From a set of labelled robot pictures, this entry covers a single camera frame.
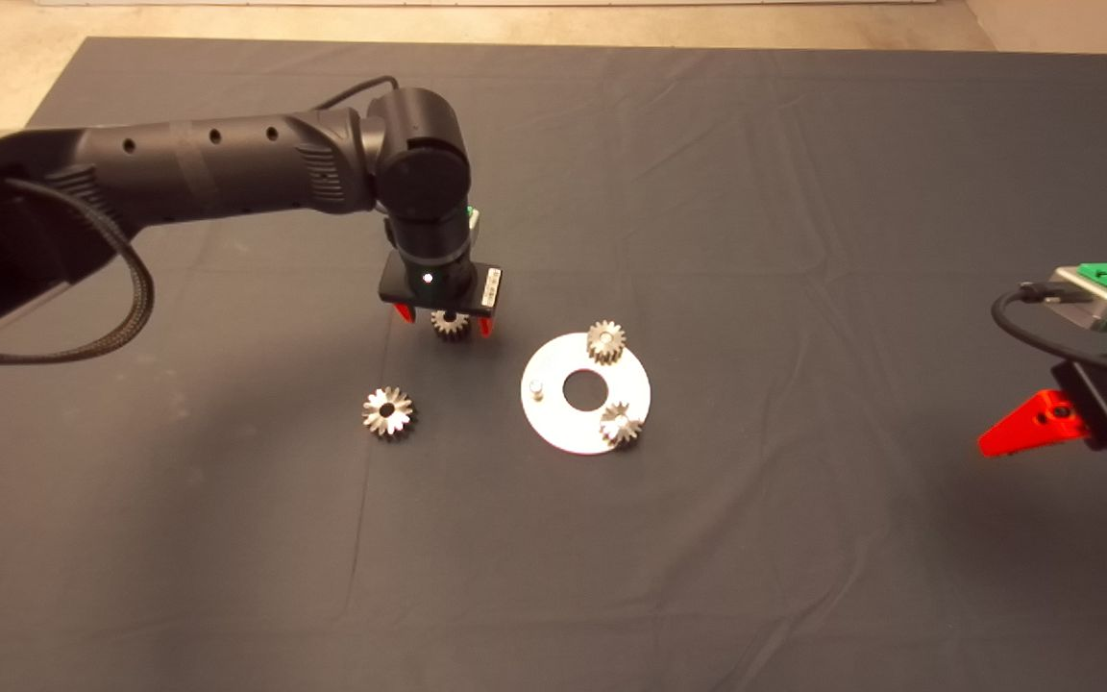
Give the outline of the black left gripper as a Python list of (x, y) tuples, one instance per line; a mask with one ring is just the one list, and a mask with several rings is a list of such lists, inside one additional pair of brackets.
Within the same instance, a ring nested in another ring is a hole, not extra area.
[(418, 264), (403, 254), (387, 254), (379, 281), (379, 298), (406, 324), (416, 323), (416, 309), (476, 316), (476, 333), (488, 338), (495, 329), (495, 311), (501, 293), (504, 271), (496, 264), (470, 261), (461, 256), (451, 264)]

